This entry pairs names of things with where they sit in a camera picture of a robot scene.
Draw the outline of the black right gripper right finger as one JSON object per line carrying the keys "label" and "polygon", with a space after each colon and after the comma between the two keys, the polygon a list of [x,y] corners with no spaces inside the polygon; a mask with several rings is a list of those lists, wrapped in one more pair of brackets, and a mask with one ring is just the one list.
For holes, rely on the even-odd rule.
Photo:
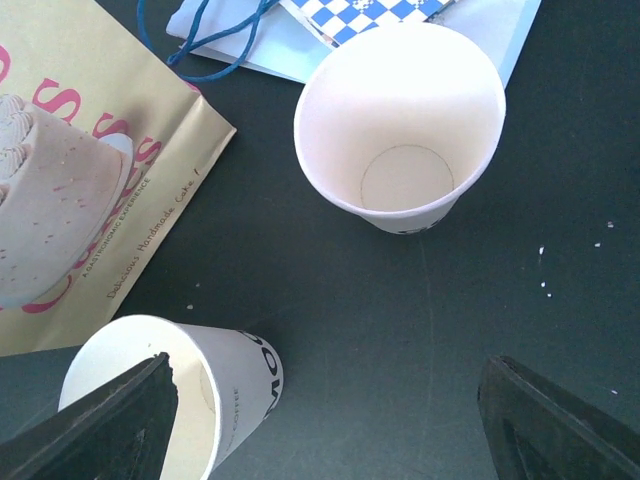
{"label": "black right gripper right finger", "polygon": [[477,390],[500,479],[637,479],[639,434],[508,356]]}

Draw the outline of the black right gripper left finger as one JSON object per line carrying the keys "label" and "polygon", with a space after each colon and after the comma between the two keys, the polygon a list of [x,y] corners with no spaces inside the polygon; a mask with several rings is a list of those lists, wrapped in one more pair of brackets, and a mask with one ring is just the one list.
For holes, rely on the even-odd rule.
{"label": "black right gripper left finger", "polygon": [[162,352],[3,443],[1,477],[158,479],[177,406]]}

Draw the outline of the cream pink Cakes paper bag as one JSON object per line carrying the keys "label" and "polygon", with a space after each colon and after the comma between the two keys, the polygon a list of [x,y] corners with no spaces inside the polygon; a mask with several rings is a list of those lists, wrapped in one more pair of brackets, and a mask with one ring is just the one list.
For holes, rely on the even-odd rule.
{"label": "cream pink Cakes paper bag", "polygon": [[1,5],[1,352],[105,325],[234,127],[93,1]]}

